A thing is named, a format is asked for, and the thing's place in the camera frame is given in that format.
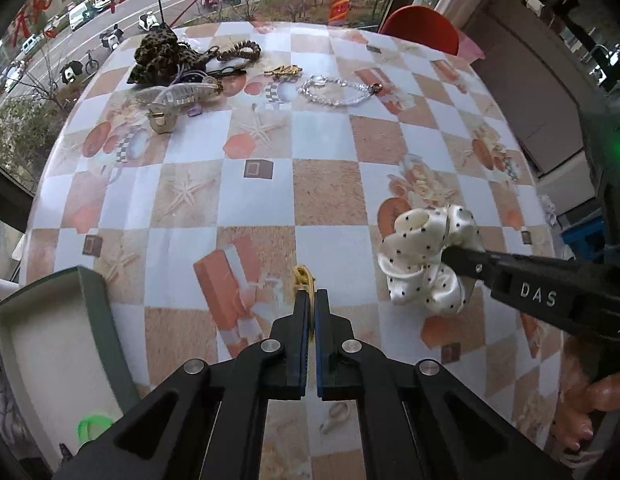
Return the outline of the person right hand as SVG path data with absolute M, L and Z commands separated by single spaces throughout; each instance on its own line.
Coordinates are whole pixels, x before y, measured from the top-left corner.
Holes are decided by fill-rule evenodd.
M 620 372 L 591 382 L 580 367 L 561 373 L 546 450 L 573 471 L 587 471 L 620 444 Z

